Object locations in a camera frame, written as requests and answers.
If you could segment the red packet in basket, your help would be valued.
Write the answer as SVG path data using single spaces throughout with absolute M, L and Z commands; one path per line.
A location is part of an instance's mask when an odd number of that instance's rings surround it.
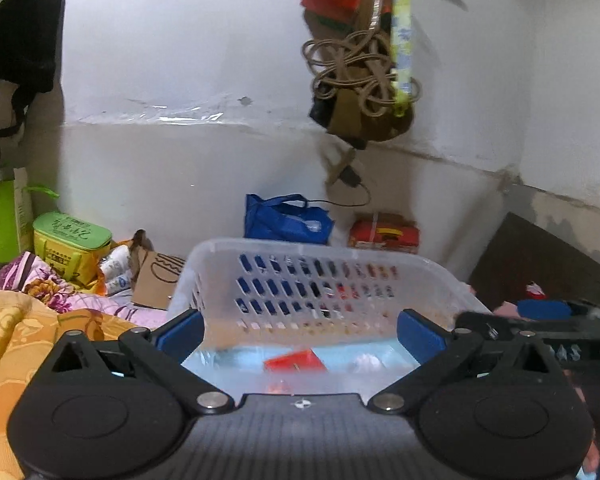
M 311 350 L 299 350 L 265 360 L 263 368 L 268 372 L 324 372 L 327 370 L 321 359 Z

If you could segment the clear plastic perforated basket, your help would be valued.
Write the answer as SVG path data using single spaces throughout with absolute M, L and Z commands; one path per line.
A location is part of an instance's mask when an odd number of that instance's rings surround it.
M 465 311 L 486 312 L 466 284 L 419 256 L 243 238 L 208 240 L 190 253 L 169 318 L 190 309 L 204 319 L 204 341 L 184 365 L 234 399 L 356 393 L 368 400 L 418 365 L 396 336 L 403 310 L 446 330 Z M 306 349 L 327 370 L 263 368 L 265 360 Z M 350 373 L 363 353 L 386 368 Z

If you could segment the orange floral blanket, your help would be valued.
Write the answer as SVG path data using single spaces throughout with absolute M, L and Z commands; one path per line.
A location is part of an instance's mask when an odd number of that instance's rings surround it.
M 0 290 L 0 479 L 23 477 L 7 441 L 7 422 L 55 342 L 68 330 L 83 330 L 94 341 L 115 340 L 133 326 L 90 309 L 58 313 L 32 296 Z

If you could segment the white black hanging jacket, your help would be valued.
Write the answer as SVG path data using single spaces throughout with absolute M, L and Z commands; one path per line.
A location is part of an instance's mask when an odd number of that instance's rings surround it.
M 0 0 L 0 139 L 19 133 L 56 80 L 64 0 Z

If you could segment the brown cardboard box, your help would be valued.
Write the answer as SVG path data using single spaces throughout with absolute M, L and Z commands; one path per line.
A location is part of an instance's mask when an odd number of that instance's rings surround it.
M 132 301 L 141 307 L 166 310 L 180 279 L 185 260 L 155 252 L 144 230 L 134 233 L 130 245 Z

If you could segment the red patterned gift box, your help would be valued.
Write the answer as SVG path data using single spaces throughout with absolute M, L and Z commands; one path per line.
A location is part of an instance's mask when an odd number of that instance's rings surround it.
M 400 214 L 359 214 L 349 231 L 348 246 L 351 248 L 417 254 L 419 245 L 418 226 Z

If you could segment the green tin box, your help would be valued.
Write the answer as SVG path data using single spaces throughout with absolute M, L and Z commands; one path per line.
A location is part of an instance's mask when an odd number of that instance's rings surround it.
M 65 281 L 81 286 L 94 281 L 112 245 L 108 229 L 58 211 L 38 216 L 32 229 L 35 255 Z

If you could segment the white item in basket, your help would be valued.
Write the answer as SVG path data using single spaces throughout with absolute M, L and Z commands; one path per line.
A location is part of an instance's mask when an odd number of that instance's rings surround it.
M 374 356 L 370 353 L 363 353 L 353 359 L 348 367 L 348 371 L 355 374 L 370 374 L 380 372 L 385 368 L 385 364 L 378 356 Z

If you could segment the small white bottle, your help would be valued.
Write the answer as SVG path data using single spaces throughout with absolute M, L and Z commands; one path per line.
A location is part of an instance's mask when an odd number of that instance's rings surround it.
M 131 253 L 126 245 L 119 245 L 100 260 L 97 270 L 97 292 L 111 296 L 131 288 Z

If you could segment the dark wooden headboard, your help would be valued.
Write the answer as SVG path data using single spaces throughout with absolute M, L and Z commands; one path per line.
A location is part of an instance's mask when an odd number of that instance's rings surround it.
M 516 214 L 508 214 L 468 278 L 495 309 L 540 286 L 547 298 L 600 304 L 600 263 Z

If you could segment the pink floral cloth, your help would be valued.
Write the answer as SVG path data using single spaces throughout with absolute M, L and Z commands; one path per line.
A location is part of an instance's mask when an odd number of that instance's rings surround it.
M 0 289 L 22 292 L 58 313 L 88 309 L 153 330 L 166 322 L 166 311 L 137 306 L 132 292 L 99 296 L 66 282 L 33 252 L 24 252 L 0 270 Z

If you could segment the green paper bag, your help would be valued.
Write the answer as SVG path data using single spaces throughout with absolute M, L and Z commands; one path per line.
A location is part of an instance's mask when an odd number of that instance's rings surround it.
M 7 178 L 0 177 L 0 266 L 33 250 L 33 193 L 53 200 L 59 197 L 46 185 L 30 184 L 26 168 L 14 168 Z

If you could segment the blue fabric tote bag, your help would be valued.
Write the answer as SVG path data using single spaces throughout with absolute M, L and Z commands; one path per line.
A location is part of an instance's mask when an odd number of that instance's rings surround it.
M 246 195 L 244 237 L 250 240 L 326 245 L 334 225 L 327 210 L 310 206 L 301 194 L 268 200 Z

